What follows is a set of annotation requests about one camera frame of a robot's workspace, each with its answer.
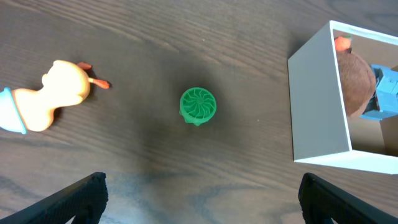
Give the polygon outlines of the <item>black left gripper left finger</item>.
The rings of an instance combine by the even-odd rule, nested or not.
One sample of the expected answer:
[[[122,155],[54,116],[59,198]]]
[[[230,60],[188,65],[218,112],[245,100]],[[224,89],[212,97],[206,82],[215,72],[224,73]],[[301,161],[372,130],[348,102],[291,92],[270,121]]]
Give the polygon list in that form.
[[[106,174],[91,175],[8,217],[1,224],[98,224],[108,202]]]

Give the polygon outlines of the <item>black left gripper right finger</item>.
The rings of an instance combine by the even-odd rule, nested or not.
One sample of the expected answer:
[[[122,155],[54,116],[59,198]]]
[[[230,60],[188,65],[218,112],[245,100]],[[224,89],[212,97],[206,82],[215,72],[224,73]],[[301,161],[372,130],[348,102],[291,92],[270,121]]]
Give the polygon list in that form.
[[[306,224],[394,224],[397,218],[307,172],[298,199]]]

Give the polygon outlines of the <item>orange rubber duck toy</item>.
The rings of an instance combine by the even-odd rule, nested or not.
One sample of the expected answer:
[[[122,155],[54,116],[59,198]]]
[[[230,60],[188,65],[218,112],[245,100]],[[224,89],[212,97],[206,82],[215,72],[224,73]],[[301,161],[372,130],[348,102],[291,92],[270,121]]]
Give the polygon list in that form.
[[[8,87],[1,91],[1,129],[26,134],[49,128],[57,108],[82,103],[90,94],[91,85],[108,89],[110,83],[89,77],[90,64],[78,64],[65,60],[53,62],[42,76],[43,87],[39,90]]]

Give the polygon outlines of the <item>yellow grey toy truck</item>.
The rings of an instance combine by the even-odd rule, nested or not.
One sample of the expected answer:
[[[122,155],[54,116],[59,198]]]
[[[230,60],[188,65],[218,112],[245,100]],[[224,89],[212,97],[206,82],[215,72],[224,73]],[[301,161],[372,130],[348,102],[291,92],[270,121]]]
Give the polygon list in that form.
[[[376,77],[376,90],[362,119],[380,121],[397,116],[397,71],[382,65],[371,64]]]

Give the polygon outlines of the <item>brown plush bear toy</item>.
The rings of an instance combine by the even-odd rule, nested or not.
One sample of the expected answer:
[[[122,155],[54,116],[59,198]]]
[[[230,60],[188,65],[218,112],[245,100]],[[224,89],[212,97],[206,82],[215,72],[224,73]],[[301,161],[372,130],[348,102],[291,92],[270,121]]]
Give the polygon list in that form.
[[[376,77],[365,59],[352,50],[350,36],[338,36],[334,44],[346,115],[358,118],[376,91]]]

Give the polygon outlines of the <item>green ribbed plastic cap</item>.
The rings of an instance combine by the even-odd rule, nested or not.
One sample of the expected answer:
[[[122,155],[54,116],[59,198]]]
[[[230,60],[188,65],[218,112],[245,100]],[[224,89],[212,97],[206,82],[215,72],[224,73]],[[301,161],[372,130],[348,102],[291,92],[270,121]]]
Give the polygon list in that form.
[[[179,113],[188,124],[200,126],[216,113],[216,99],[211,92],[201,87],[187,89],[180,97]]]

